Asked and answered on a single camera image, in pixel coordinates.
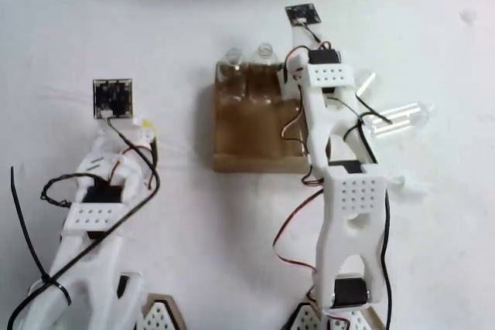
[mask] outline robotic arm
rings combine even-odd
[[[331,46],[299,50],[289,54],[278,79],[284,99],[302,99],[309,164],[314,176],[323,179],[324,217],[313,275],[316,301],[327,314],[360,310],[383,294],[386,178],[358,131],[347,133],[358,115],[351,68]],[[335,161],[332,150],[345,133],[354,156]],[[361,257],[364,275],[339,274],[352,255]]]

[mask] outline red wire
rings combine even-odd
[[[141,149],[144,149],[144,150],[148,150],[148,151],[151,151],[149,148],[145,147],[145,146],[135,146],[136,148],[141,148]],[[123,152],[121,152],[121,155],[125,155],[127,154],[130,150],[132,150],[131,147],[128,147],[126,148]],[[110,176],[108,177],[108,183],[111,182],[111,180],[114,178],[114,173],[115,173],[115,170],[117,170],[117,167],[120,165],[120,160],[117,160],[117,162],[115,162],[115,165],[114,167],[112,168],[111,172],[110,172]]]
[[[347,323],[346,330],[350,329],[350,321],[347,318],[335,317],[335,316],[330,316],[330,318],[332,320],[346,322]]]
[[[304,262],[300,262],[298,260],[292,260],[292,259],[287,259],[287,258],[282,257],[275,250],[275,245],[277,244],[277,241],[280,238],[280,236],[284,233],[285,228],[287,228],[288,224],[291,222],[292,218],[294,218],[294,216],[297,213],[299,213],[302,209],[304,209],[305,206],[307,206],[311,201],[313,201],[314,199],[316,199],[322,193],[323,193],[323,189],[319,189],[317,192],[313,193],[310,197],[308,197],[301,204],[299,204],[299,206],[292,211],[292,213],[288,216],[288,218],[282,224],[282,226],[280,227],[280,230],[278,230],[277,235],[273,239],[273,244],[271,245],[271,247],[273,248],[273,251],[277,255],[278,259],[280,259],[281,261],[286,262],[286,263],[289,263],[289,264],[294,264],[294,265],[300,266],[300,267],[311,268],[314,272],[316,272],[316,268],[314,268],[314,266],[312,266],[311,264],[307,264],[307,263],[304,263]]]

